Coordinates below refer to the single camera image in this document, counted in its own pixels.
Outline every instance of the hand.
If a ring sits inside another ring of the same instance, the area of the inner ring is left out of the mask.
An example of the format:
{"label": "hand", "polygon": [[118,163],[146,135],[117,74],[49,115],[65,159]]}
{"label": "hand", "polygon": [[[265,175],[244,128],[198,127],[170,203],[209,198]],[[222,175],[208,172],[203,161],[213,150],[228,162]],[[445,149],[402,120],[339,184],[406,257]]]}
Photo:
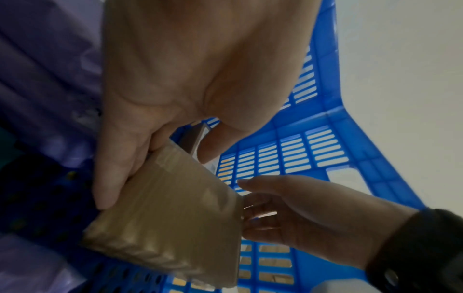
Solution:
{"label": "hand", "polygon": [[264,126],[297,80],[320,2],[107,0],[97,207],[179,126],[221,120],[203,163]]}
{"label": "hand", "polygon": [[[238,184],[252,191],[244,196],[244,238],[360,269],[418,212],[307,176],[259,176]],[[277,214],[256,218],[270,212]]]}

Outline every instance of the black sleeve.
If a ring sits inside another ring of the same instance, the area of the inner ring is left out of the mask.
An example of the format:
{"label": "black sleeve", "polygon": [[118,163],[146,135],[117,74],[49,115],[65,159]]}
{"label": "black sleeve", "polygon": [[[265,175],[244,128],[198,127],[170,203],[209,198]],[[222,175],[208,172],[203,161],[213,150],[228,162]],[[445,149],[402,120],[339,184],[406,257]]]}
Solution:
{"label": "black sleeve", "polygon": [[385,242],[366,274],[385,293],[463,292],[463,219],[438,209],[415,214]]}

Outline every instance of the blue plastic crate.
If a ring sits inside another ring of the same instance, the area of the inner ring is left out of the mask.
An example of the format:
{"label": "blue plastic crate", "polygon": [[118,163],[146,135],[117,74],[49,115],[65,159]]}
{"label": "blue plastic crate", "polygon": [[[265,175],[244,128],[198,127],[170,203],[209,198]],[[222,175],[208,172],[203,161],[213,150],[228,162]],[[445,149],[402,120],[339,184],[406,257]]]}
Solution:
{"label": "blue plastic crate", "polygon": [[[216,118],[206,122],[211,127],[219,123]],[[179,128],[172,138],[179,140],[184,130]],[[301,174],[328,181],[331,172],[344,169],[358,172],[374,196],[424,208],[342,104],[335,3],[324,0],[300,78],[290,96],[261,130],[221,156],[217,175],[243,195],[246,192],[236,185],[239,178]],[[205,293],[190,283],[173,284],[170,276],[78,245],[82,230],[97,215],[90,194],[91,170],[91,165],[78,170],[62,168],[33,154],[10,163],[0,174],[0,231],[15,232],[64,255],[89,279],[76,293]],[[262,250],[269,248],[262,243],[243,240],[242,244],[246,249],[241,256],[251,261],[240,264],[240,270],[247,272],[243,276],[249,277],[239,280],[243,292],[300,293],[329,279],[365,278],[361,270],[295,249],[272,252]],[[287,259],[291,266],[259,265],[260,258]],[[261,281],[260,273],[289,276],[294,283]]]}

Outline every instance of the translucent plastic bag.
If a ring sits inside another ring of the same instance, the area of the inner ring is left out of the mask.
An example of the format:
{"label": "translucent plastic bag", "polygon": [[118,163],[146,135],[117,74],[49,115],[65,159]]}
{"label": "translucent plastic bag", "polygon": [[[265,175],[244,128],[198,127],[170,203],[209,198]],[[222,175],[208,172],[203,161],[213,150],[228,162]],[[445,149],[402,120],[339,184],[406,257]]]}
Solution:
{"label": "translucent plastic bag", "polygon": [[84,281],[57,253],[0,234],[0,293],[67,293]]}

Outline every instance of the white wall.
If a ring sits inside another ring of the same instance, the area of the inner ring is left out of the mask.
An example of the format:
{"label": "white wall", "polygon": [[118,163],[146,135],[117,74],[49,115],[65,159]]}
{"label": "white wall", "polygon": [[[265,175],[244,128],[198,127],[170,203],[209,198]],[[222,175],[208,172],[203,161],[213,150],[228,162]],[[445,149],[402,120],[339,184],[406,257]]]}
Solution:
{"label": "white wall", "polygon": [[341,92],[425,204],[463,216],[463,0],[338,0]]}

